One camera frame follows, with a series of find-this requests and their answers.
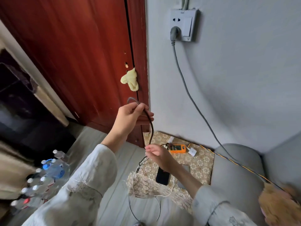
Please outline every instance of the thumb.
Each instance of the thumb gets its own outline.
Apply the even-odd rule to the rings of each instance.
[[[136,118],[138,118],[142,114],[142,112],[144,110],[144,106],[145,106],[145,104],[141,103],[135,108],[133,114]]]
[[[150,158],[151,160],[156,159],[158,156],[156,156],[153,152],[145,152],[145,155]]]

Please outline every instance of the wall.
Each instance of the wall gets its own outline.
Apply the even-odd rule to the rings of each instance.
[[[301,132],[265,154],[263,160],[270,179],[289,183],[301,194]]]
[[[168,40],[169,10],[180,6],[147,0],[154,126],[216,146],[185,94]],[[202,25],[196,42],[176,43],[178,60],[220,141],[264,153],[298,133],[301,0],[190,0],[189,7],[202,12]]]
[[[74,118],[72,113],[68,110],[62,100],[58,97],[55,91],[51,88],[46,79],[42,76],[40,71],[36,68],[33,62],[29,59],[27,54],[17,43],[15,38],[0,21],[0,39],[3,41],[8,52],[15,58],[21,67],[36,81],[36,83],[43,88],[51,100],[60,108],[60,110],[70,118]]]

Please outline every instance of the sleeve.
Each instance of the sleeve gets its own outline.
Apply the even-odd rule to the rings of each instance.
[[[98,144],[58,194],[39,207],[23,225],[95,225],[100,201],[116,175],[114,153]]]
[[[201,226],[256,226],[250,218],[234,208],[216,189],[201,186],[193,200],[193,212]]]

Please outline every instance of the white switch panel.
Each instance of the white switch panel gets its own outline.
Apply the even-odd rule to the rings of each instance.
[[[197,15],[197,9],[189,9],[189,10],[172,9],[171,10],[170,29],[173,26],[178,26],[181,29],[181,33],[178,37],[178,40],[191,41],[194,32],[194,23],[195,23],[196,15]]]

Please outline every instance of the hand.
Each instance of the hand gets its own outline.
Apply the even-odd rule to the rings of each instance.
[[[143,103],[138,105],[136,102],[132,102],[120,107],[111,132],[121,137],[127,137],[135,125],[149,124],[149,119],[143,112],[144,109],[153,121],[154,114],[148,111],[148,106]]]
[[[145,155],[155,161],[162,170],[172,174],[172,170],[178,167],[178,162],[169,151],[158,144],[150,144],[145,147]]]

